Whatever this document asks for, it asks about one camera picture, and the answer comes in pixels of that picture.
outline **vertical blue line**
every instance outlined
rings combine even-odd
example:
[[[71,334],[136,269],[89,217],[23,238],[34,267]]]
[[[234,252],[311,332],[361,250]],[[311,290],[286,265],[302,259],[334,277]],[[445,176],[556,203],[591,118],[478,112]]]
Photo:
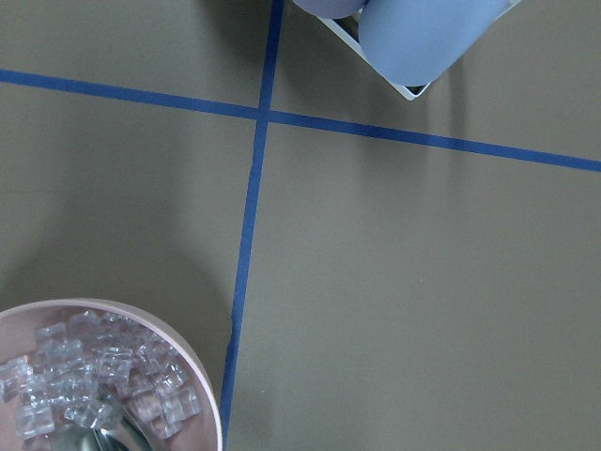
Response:
[[[271,4],[270,30],[267,38],[265,62],[263,65],[261,92],[259,95],[258,114],[254,128],[253,164],[248,179],[246,206],[244,208],[244,219],[240,238],[238,271],[236,273],[236,287],[232,305],[232,335],[227,347],[225,369],[223,371],[220,412],[223,426],[223,443],[225,444],[227,443],[227,432],[229,430],[229,420],[232,410],[232,397],[234,395],[236,365],[238,362],[240,333],[244,315],[244,302],[246,300],[246,287],[248,284],[248,274],[253,249],[254,220],[256,217],[256,206],[261,184],[263,156],[265,154],[265,145],[267,143],[271,96],[273,94],[273,81],[275,78],[283,14],[284,0],[273,0]]]

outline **horizontal blue line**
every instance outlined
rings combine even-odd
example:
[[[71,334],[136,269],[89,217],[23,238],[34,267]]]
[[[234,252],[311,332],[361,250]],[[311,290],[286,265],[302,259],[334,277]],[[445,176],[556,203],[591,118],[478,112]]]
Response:
[[[309,129],[324,130],[328,132],[339,132],[368,136],[372,138],[387,139],[402,143],[431,146],[434,148],[448,148],[463,152],[479,153],[495,157],[510,158],[525,162],[553,164],[556,166],[582,169],[585,171],[601,172],[601,162],[578,157],[569,157],[555,153],[527,150],[525,148],[511,148],[496,144],[480,143],[465,139],[437,136],[435,134],[407,132],[386,127],[345,122],[342,120],[326,119],[323,117],[311,117],[285,113],[281,111],[270,111],[270,122],[305,127]]]
[[[77,80],[49,77],[47,75],[37,75],[33,73],[16,72],[13,70],[0,70],[0,83],[41,87],[55,91],[103,97],[105,99],[134,101],[136,103],[147,103],[216,115],[243,117],[246,119],[255,119],[258,111],[256,108],[250,106],[235,105],[233,103],[204,101],[201,99],[174,96],[159,92],[143,91],[140,89],[130,89],[119,86],[99,85],[96,83],[80,82]]]

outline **bowl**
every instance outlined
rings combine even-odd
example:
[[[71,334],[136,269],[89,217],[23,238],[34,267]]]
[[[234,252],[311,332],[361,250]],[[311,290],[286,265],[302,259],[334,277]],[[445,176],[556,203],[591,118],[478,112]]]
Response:
[[[169,450],[223,451],[221,420],[207,371],[180,334],[142,309],[101,299],[59,299],[27,303],[0,312],[0,363],[34,350],[34,330],[38,327],[66,320],[87,309],[94,309],[97,313],[116,313],[133,319],[158,334],[180,353],[192,375],[202,411],[186,420],[184,429],[166,441]],[[0,404],[0,449],[21,449],[21,441],[15,434],[13,415],[17,402],[17,399],[13,399]]]

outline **blue tape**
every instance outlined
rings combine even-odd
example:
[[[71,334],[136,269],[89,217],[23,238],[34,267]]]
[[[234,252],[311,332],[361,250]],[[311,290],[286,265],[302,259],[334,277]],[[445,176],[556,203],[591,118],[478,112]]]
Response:
[[[437,136],[434,134],[406,132],[403,130],[357,124],[342,120],[284,113],[281,111],[270,111],[269,120],[270,122],[278,124],[293,125],[297,127],[324,130],[328,132],[356,134],[359,136],[387,139],[390,141],[418,144],[421,146],[448,148],[450,150],[460,150],[462,152],[510,158],[524,162],[552,164],[585,171],[601,172],[601,162],[597,160],[588,160],[585,158],[570,157],[555,153],[527,150],[525,148],[511,148],[495,144],[480,143],[477,141],[468,141],[465,139]]]
[[[229,345],[227,346],[225,368],[223,371],[223,386],[220,401],[223,443],[227,442],[227,432],[229,430],[229,421],[232,410],[240,334],[244,316],[244,303],[246,301],[246,287],[248,284],[251,253],[253,249],[254,222],[261,184],[261,173],[263,170],[263,158],[267,144],[271,97],[273,94],[273,82],[275,79],[275,68],[277,64],[283,14],[284,0],[273,0],[273,3],[271,4],[270,31],[267,39],[267,49],[265,51],[265,62],[263,65],[263,78],[259,95],[258,114],[254,129],[253,165],[251,166],[251,173],[248,179],[246,206],[244,208],[244,220],[240,238],[238,271],[236,274],[236,287],[232,305],[232,335]]]
[[[54,91],[85,94],[118,101],[133,101],[151,105],[166,106],[182,110],[199,111],[231,117],[256,119],[257,109],[250,106],[235,105],[220,101],[204,101],[189,97],[162,94],[159,92],[130,89],[127,87],[99,85],[97,83],[80,82],[67,78],[49,77],[33,73],[0,70],[0,82],[20,86],[41,87]]]

